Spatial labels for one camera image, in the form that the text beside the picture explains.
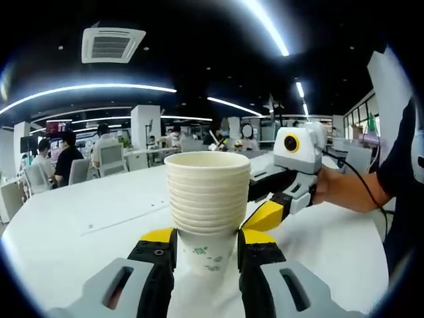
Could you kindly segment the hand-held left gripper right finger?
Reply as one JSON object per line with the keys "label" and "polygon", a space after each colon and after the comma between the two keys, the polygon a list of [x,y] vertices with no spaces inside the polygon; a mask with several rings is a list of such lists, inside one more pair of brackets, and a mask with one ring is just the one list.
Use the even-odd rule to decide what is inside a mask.
{"label": "hand-held left gripper right finger", "polygon": [[238,231],[239,290],[246,317],[364,317],[331,299],[328,285],[297,261],[288,261],[275,239]]}

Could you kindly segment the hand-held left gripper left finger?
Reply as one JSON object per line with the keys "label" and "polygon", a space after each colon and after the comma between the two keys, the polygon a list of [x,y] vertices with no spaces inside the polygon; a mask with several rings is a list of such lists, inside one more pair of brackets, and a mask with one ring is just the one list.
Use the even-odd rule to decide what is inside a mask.
{"label": "hand-held left gripper left finger", "polygon": [[50,317],[166,317],[174,289],[177,230],[143,235],[127,258],[117,258],[83,285],[81,296]]}

